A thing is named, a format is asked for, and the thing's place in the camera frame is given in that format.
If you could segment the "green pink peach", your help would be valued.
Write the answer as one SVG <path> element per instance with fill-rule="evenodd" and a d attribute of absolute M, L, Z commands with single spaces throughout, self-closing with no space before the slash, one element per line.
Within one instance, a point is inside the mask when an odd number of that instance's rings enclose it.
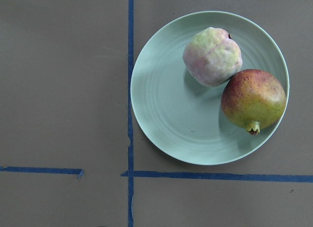
<path fill-rule="evenodd" d="M 229 33 L 209 27 L 186 45 L 183 61 L 189 73 L 201 84 L 216 87 L 226 82 L 242 67 L 242 54 Z"/>

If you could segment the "red yellow apple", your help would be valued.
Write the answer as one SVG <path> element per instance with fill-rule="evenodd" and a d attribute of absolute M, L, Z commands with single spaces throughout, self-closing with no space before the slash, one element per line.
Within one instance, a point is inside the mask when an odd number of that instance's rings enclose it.
<path fill-rule="evenodd" d="M 253 136 L 277 122 L 286 104 L 279 80 L 259 69 L 245 69 L 233 75 L 221 97 L 227 119 Z"/>

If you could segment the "green plate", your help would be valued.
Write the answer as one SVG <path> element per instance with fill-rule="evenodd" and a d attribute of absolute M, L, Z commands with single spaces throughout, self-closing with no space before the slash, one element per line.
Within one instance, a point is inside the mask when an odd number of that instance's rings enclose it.
<path fill-rule="evenodd" d="M 202 11 L 173 20 L 146 43 L 132 73 L 130 96 L 146 137 L 169 156 L 197 165 L 239 160 L 264 145 L 278 124 L 252 136 L 221 110 L 224 85 L 206 87 L 187 71 L 186 44 L 207 27 L 223 28 L 239 45 L 244 69 L 270 72 L 289 91 L 289 73 L 274 39 L 256 23 L 236 14 Z"/>

